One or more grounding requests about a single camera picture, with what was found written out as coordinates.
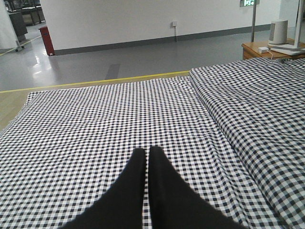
glossy floor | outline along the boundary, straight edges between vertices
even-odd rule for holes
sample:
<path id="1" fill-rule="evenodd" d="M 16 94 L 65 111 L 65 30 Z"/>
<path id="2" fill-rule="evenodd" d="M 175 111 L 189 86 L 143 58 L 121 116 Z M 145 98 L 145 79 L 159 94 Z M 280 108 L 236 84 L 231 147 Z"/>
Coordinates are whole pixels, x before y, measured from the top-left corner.
<path id="1" fill-rule="evenodd" d="M 40 35 L 39 24 L 27 27 L 28 40 Z M 21 52 L 0 56 L 0 91 L 187 71 L 193 67 L 242 59 L 250 34 L 146 45 L 132 48 L 47 56 L 42 38 L 25 44 Z M 269 31 L 257 32 L 267 40 Z"/>

yellow floor line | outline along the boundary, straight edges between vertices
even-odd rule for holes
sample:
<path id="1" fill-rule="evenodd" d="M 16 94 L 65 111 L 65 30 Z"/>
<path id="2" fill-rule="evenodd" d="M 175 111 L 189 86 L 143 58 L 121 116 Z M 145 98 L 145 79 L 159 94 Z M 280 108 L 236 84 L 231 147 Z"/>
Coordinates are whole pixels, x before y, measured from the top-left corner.
<path id="1" fill-rule="evenodd" d="M 30 40 L 30 41 L 28 41 L 28 42 L 25 42 L 25 43 L 23 43 L 23 44 L 20 44 L 20 46 L 23 46 L 23 45 L 25 45 L 25 44 L 27 44 L 27 43 L 30 43 L 31 41 L 33 41 L 33 40 L 35 40 L 35 39 L 37 39 L 37 38 L 40 38 L 41 36 L 39 36 L 39 37 L 35 37 L 34 39 L 32 39 L 32 40 Z M 11 49 L 11 50 L 8 50 L 8 51 L 6 51 L 6 52 L 4 52 L 4 53 L 1 53 L 0 54 L 0 56 L 3 56 L 4 54 L 7 54 L 8 52 L 11 52 L 11 51 L 13 51 L 13 50 L 15 50 L 16 48 L 13 48 L 13 49 Z"/>
<path id="2" fill-rule="evenodd" d="M 173 73 L 161 73 L 161 74 L 154 74 L 154 75 L 142 75 L 142 76 L 127 77 L 127 78 L 118 78 L 118 79 L 111 79 L 111 80 L 97 80 L 97 81 L 90 81 L 90 82 L 67 83 L 67 84 L 59 84 L 59 85 L 44 86 L 44 87 L 22 88 L 22 89 L 15 89 L 15 90 L 9 90 L 9 91 L 2 91 L 0 93 L 19 92 L 19 91 L 26 91 L 26 90 L 36 90 L 36 89 L 63 87 L 63 86 L 73 86 L 73 85 L 90 84 L 90 83 L 107 83 L 107 82 L 114 82 L 114 81 L 141 79 L 141 78 L 149 78 L 149 77 L 171 75 L 171 74 L 183 74 L 183 73 L 188 73 L 188 72 L 189 71 L 181 71 L 181 72 L 173 72 Z"/>

white wall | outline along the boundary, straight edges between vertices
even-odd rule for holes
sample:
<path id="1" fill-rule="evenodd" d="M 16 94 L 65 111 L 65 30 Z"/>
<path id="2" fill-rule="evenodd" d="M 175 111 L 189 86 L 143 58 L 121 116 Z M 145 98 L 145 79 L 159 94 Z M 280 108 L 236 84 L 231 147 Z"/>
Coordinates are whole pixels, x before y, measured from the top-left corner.
<path id="1" fill-rule="evenodd" d="M 15 48 L 16 37 L 4 1 L 0 0 L 0 49 Z"/>
<path id="2" fill-rule="evenodd" d="M 299 0 L 281 0 L 280 18 L 288 20 L 288 38 L 295 37 L 295 22 Z"/>
<path id="3" fill-rule="evenodd" d="M 41 0 L 54 49 L 69 49 L 251 26 L 239 0 Z M 257 25 L 279 17 L 281 0 L 261 0 Z"/>

white pillar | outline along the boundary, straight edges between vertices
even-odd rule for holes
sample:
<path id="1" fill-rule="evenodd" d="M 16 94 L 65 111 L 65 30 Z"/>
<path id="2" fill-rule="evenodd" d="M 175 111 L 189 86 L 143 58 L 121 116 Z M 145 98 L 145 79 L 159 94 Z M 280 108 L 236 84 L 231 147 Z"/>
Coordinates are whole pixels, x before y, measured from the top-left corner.
<path id="1" fill-rule="evenodd" d="M 15 30 L 2 0 L 0 0 L 0 21 L 0 49 L 17 47 Z"/>

metal pole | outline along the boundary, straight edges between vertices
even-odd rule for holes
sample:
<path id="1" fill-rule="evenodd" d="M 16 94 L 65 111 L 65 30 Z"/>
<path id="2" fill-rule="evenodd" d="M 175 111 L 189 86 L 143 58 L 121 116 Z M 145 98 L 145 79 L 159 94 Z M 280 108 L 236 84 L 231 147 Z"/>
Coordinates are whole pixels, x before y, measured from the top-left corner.
<path id="1" fill-rule="evenodd" d="M 253 16 L 252 16 L 251 42 L 254 42 L 255 18 L 256 18 L 256 0 L 254 0 L 254 2 L 253 2 Z"/>
<path id="2" fill-rule="evenodd" d="M 299 0 L 299 8 L 298 8 L 298 13 L 297 13 L 296 29 L 295 29 L 294 48 L 299 48 L 299 45 L 300 45 L 301 23 L 303 20 L 303 13 L 304 13 L 304 0 Z"/>

